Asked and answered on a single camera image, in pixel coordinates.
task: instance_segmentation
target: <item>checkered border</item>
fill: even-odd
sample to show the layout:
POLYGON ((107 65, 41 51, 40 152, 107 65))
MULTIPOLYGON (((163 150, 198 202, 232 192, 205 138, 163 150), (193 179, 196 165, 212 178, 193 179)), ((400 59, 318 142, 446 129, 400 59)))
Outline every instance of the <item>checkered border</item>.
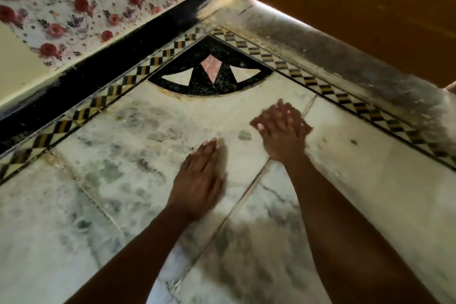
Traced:
POLYGON ((448 154, 440 144, 427 141, 418 130, 377 106, 366 103, 354 95, 312 76, 305 70, 285 62, 282 58, 247 41, 227 28, 216 28, 211 34, 419 152, 456 170, 456 154, 448 154))
POLYGON ((139 65, 85 99, 62 117, 36 131, 0 156, 0 185, 82 127, 99 112, 146 80, 169 60, 210 33, 213 26, 202 21, 186 34, 159 49, 139 65))

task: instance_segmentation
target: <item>brown door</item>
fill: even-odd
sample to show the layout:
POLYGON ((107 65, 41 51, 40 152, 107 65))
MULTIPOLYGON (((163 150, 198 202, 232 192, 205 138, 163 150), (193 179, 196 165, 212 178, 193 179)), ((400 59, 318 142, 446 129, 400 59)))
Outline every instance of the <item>brown door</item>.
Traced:
POLYGON ((456 0, 259 0, 406 73, 456 81, 456 0))

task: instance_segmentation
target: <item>hand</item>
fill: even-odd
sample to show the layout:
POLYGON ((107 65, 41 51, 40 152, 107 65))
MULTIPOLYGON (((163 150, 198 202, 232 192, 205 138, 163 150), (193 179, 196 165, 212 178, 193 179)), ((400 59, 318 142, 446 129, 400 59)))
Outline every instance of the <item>hand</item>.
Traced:
POLYGON ((220 145, 217 139, 205 141, 182 163, 168 199, 167 207, 188 216, 191 221, 200 219, 211 209, 225 180, 215 174, 220 145))
POLYGON ((283 105, 279 101, 251 122, 258 123, 256 129, 271 159, 283 164, 293 163, 305 156, 305 137, 312 131, 296 111, 290 104, 283 105))

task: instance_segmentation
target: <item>black baseboard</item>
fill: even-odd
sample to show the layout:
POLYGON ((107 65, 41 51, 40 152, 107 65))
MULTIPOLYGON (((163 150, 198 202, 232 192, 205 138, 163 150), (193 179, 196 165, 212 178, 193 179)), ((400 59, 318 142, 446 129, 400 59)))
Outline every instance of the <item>black baseboard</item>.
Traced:
POLYGON ((0 120, 0 155, 104 87, 198 23, 209 0, 186 0, 128 36, 65 71, 45 91, 14 106, 0 120))

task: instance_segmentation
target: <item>black marble inlay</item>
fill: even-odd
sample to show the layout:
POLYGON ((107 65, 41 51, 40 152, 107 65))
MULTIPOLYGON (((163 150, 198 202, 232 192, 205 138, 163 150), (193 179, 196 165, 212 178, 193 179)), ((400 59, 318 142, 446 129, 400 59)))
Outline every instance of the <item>black marble inlay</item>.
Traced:
POLYGON ((272 72, 271 68, 262 65, 247 54, 236 50, 211 35, 207 35, 200 42, 154 73, 149 78, 149 81, 161 88, 179 94, 190 96, 219 96, 251 88, 261 83, 272 72), (201 65, 202 61, 209 55, 214 56, 222 62, 214 84, 201 65), (236 82, 230 66, 243 69, 258 69, 260 72, 244 81, 236 82), (193 69, 193 71, 188 86, 170 82, 164 78, 174 74, 184 75, 183 71, 189 69, 193 69))
POLYGON ((132 34, 78 63, 58 82, 0 114, 0 154, 41 129, 146 56, 195 26, 209 0, 186 0, 132 34))

